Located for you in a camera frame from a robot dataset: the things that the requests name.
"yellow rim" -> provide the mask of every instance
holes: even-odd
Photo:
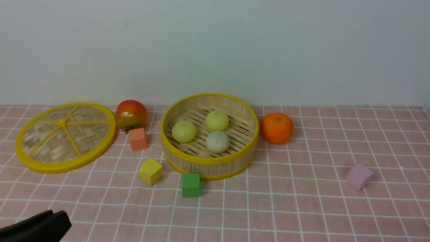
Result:
[[[178,150],[177,148],[175,148],[167,139],[166,135],[164,134],[164,121],[166,118],[166,115],[171,111],[172,108],[174,108],[175,106],[179,105],[179,103],[184,102],[186,100],[195,98],[195,97],[199,97],[199,96],[222,96],[222,97],[227,97],[230,99],[235,100],[236,102],[240,102],[243,106],[245,106],[251,113],[252,116],[254,117],[254,121],[255,121],[255,125],[256,125],[256,129],[255,129],[255,134],[252,137],[251,142],[249,142],[249,144],[247,144],[242,150],[233,153],[231,155],[227,155],[227,156],[223,156],[223,157],[217,157],[217,158],[204,158],[204,157],[197,157],[197,156],[192,156],[192,155],[188,155],[183,153],[182,151]],[[179,101],[177,101],[175,104],[173,104],[163,115],[163,118],[161,120],[161,124],[160,124],[160,135],[161,135],[161,140],[164,144],[164,146],[176,157],[183,159],[185,161],[188,161],[190,163],[194,163],[194,164],[199,164],[199,165],[218,165],[218,164],[226,164],[226,163],[230,163],[231,161],[237,160],[240,157],[242,157],[244,154],[246,154],[251,148],[252,146],[257,142],[258,140],[258,134],[259,134],[260,130],[259,130],[259,125],[258,125],[258,118],[257,115],[255,115],[254,110],[252,110],[252,108],[250,106],[248,106],[248,104],[244,103],[242,100],[226,95],[226,94],[221,94],[221,93],[199,93],[196,95],[192,95],[186,98],[183,98]]]
[[[223,180],[223,179],[227,179],[233,176],[236,176],[237,174],[241,173],[242,171],[244,171],[250,164],[251,162],[254,160],[255,155],[257,154],[257,149],[255,149],[254,154],[252,155],[251,159],[249,159],[249,161],[242,166],[241,168],[227,173],[225,175],[219,175],[219,176],[200,176],[200,179],[205,180],[205,181],[217,181],[217,180]],[[169,158],[166,157],[167,162],[173,167],[173,169],[175,169],[177,172],[181,173],[181,174],[186,174],[188,172],[182,170],[181,168],[177,167],[175,164],[173,164]]]
[[[58,127],[51,132],[47,137],[44,138],[44,140],[46,140],[49,136],[51,136],[55,131],[57,131],[58,129],[61,128],[60,123],[58,122],[37,122],[36,120],[38,120],[39,118],[41,118],[43,115],[45,115],[48,112],[52,112],[55,111],[57,109],[62,109],[65,107],[71,107],[71,106],[75,106],[75,108],[69,113],[69,115],[67,116],[67,118],[65,119],[65,121],[67,121],[67,119],[70,117],[70,115],[77,109],[77,107],[79,106],[89,106],[89,107],[93,107],[98,109],[99,111],[103,112],[103,114],[107,117],[107,122],[79,122],[79,123],[68,123],[66,125],[76,125],[76,124],[94,124],[94,123],[109,123],[109,129],[107,131],[106,136],[104,137],[104,139],[90,152],[81,155],[79,153],[79,151],[77,150],[76,145],[74,144],[74,142],[72,141],[72,145],[75,148],[75,150],[77,151],[79,158],[70,160],[70,161],[66,161],[66,162],[61,162],[61,163],[54,163],[54,164],[47,164],[47,163],[41,163],[38,161],[35,161],[33,159],[30,158],[30,155],[32,153],[30,153],[29,155],[25,154],[23,151],[23,147],[22,147],[22,140],[24,137],[25,132],[27,131],[27,129],[35,123],[47,123],[47,124],[57,124]],[[71,139],[70,134],[68,133],[68,131],[66,131],[66,134],[69,136],[69,139]],[[64,172],[69,172],[69,171],[73,171],[76,169],[79,169],[93,161],[95,161],[98,157],[100,157],[102,154],[104,154],[107,149],[109,149],[109,147],[111,146],[111,144],[114,142],[115,140],[115,136],[116,136],[116,126],[115,126],[115,117],[112,114],[112,112],[110,110],[108,110],[107,108],[98,105],[98,104],[93,104],[93,103],[87,103],[87,102],[76,102],[76,103],[69,103],[69,104],[64,104],[64,105],[60,105],[57,107],[54,107],[52,109],[48,109],[42,113],[40,113],[39,115],[37,115],[36,117],[32,118],[18,133],[18,136],[16,137],[16,141],[15,141],[15,152],[16,152],[16,156],[21,160],[21,162],[27,166],[29,169],[40,172],[40,173],[47,173],[47,174],[54,174],[54,173],[64,173]]]

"toy block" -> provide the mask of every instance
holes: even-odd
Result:
[[[163,175],[163,166],[154,159],[149,158],[143,162],[139,169],[139,178],[149,186],[154,185]]]
[[[357,191],[363,189],[372,179],[374,173],[362,164],[351,168],[347,175],[347,182]]]
[[[133,129],[129,131],[129,143],[132,151],[138,151],[148,148],[145,137],[145,129]]]
[[[200,173],[187,173],[182,175],[182,197],[200,197]]]

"orange block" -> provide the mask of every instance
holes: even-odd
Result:
[[[146,143],[145,130],[143,128],[129,131],[129,142],[132,151],[138,151],[148,148]]]

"pink block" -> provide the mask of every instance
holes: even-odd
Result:
[[[362,164],[358,164],[351,168],[347,175],[347,182],[357,191],[360,191],[365,187],[374,173],[369,168]]]

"black object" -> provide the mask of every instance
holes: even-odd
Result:
[[[0,242],[60,242],[72,227],[65,211],[47,210],[0,229]]]

